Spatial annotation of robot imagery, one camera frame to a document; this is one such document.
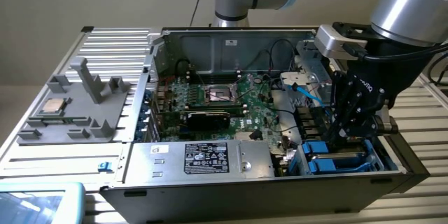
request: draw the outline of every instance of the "white slatted table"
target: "white slatted table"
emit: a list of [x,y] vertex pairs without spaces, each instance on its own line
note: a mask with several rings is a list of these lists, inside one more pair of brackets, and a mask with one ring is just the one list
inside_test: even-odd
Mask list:
[[[100,74],[104,80],[109,76],[123,76],[124,80],[135,85],[139,69],[148,54],[147,36],[156,38],[159,31],[149,28],[95,29],[80,38],[79,44],[67,54],[67,59],[75,56],[88,58],[92,73]],[[79,81],[76,72],[68,69],[67,59],[59,68],[67,73],[71,81]],[[448,223],[448,106],[445,98],[427,82],[424,77],[419,78],[399,95],[391,111],[404,139],[431,172],[425,181],[404,194],[384,196],[357,214],[213,223]],[[96,165],[104,161],[113,162],[120,157],[120,139],[132,100],[131,92],[119,122],[120,130],[112,143],[71,145],[73,148],[68,150],[63,145],[17,146],[13,143],[15,138],[9,136],[0,148],[0,177],[7,175],[4,181],[24,181],[24,175],[33,173],[36,176],[32,179],[39,181],[84,182],[88,189],[84,223],[125,223],[95,188],[97,183],[111,181],[113,177],[113,173],[97,173]]]

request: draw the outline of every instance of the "power supply label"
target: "power supply label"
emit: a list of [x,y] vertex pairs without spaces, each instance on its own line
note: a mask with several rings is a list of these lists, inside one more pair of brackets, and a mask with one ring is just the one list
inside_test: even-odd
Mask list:
[[187,174],[228,173],[227,143],[185,144]]

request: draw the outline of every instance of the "white wall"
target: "white wall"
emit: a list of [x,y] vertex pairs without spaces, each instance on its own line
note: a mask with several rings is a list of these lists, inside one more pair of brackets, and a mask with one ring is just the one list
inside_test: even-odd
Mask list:
[[[297,0],[283,11],[252,10],[251,25],[367,23],[377,0]],[[201,0],[193,25],[213,19]],[[187,26],[196,0],[0,0],[0,84],[47,81],[83,26]]]

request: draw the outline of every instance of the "warning label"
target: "warning label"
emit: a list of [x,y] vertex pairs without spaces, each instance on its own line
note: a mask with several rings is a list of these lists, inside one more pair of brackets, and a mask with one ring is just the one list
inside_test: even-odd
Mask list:
[[185,144],[187,174],[228,173],[227,143]]

